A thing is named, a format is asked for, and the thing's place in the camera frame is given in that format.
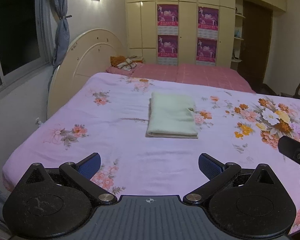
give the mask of triangular cutout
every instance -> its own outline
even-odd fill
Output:
[[[35,183],[35,182],[42,182],[44,181],[44,177],[41,174],[39,169],[34,169],[26,181],[26,184]]]
[[[257,182],[266,183],[266,184],[274,184],[267,170],[261,170]]]

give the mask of metal screw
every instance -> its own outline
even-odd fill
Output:
[[[98,198],[103,202],[109,202],[114,199],[114,196],[112,194],[104,193],[99,195]]]
[[[186,199],[192,202],[197,202],[201,199],[201,196],[196,193],[191,193],[186,196]]]

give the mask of gray ribbed plate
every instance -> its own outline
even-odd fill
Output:
[[[97,208],[83,227],[58,240],[235,240],[215,227],[200,207],[178,196],[122,196]],[[281,236],[277,240],[288,240]]]

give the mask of window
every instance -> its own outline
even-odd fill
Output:
[[[50,61],[47,5],[46,0],[0,0],[0,91]]]

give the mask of window sill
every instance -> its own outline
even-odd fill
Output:
[[[23,83],[27,82],[29,79],[33,78],[34,76],[38,75],[39,73],[43,72],[47,68],[51,68],[51,75],[52,75],[52,65],[50,63],[47,63],[43,66],[40,66],[33,71],[29,72],[25,76],[19,78],[15,82],[7,85],[7,86],[0,86],[0,100],[4,98],[6,95],[8,95],[10,92],[12,92],[14,89],[16,89],[18,86],[22,85]]]

